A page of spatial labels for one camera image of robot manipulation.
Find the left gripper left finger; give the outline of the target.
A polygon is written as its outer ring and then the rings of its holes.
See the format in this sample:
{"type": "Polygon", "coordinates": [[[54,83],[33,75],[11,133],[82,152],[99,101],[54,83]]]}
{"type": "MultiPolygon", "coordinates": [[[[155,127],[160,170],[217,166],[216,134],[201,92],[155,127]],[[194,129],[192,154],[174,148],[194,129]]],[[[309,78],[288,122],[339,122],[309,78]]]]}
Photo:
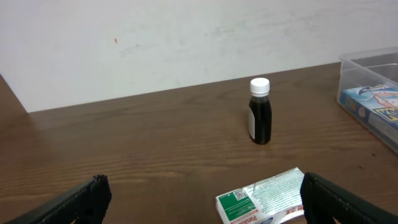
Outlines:
{"type": "Polygon", "coordinates": [[[102,224],[111,198],[107,176],[94,175],[6,224],[102,224]]]}

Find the dark bottle white cap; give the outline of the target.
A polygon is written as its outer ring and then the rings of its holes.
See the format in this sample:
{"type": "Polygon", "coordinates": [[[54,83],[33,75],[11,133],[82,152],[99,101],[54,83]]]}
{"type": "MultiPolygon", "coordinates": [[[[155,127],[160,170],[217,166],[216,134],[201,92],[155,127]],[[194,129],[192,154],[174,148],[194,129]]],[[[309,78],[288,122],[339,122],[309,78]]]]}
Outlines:
{"type": "Polygon", "coordinates": [[[250,138],[256,144],[267,144],[271,140],[270,87],[270,81],[266,78],[254,78],[250,81],[251,99],[248,110],[248,131],[250,138]]]}

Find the blue Kool Fever box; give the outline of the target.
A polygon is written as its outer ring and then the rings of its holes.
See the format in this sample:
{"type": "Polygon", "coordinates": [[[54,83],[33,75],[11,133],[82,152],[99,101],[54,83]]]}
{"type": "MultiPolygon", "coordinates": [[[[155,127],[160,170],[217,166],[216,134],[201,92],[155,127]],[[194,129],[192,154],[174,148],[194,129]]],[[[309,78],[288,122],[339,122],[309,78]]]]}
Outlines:
{"type": "Polygon", "coordinates": [[[379,84],[346,89],[338,102],[365,123],[397,129],[397,88],[379,84]]]}

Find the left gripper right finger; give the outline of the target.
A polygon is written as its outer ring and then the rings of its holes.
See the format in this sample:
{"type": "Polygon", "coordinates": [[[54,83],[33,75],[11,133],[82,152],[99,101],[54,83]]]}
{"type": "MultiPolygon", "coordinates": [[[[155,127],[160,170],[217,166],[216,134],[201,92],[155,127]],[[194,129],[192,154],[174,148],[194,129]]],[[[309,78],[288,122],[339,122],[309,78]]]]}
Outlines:
{"type": "Polygon", "coordinates": [[[363,200],[314,172],[305,173],[300,196],[308,224],[397,223],[396,215],[363,200]]]}

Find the green white medicine box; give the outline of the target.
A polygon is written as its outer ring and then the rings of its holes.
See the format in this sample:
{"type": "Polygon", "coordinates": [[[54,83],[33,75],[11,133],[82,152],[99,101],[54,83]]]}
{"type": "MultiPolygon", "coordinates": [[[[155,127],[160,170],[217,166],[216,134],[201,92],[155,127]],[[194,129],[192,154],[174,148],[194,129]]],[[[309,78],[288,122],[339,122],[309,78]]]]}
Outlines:
{"type": "Polygon", "coordinates": [[[216,197],[225,224],[280,224],[304,214],[304,173],[294,168],[216,197]]]}

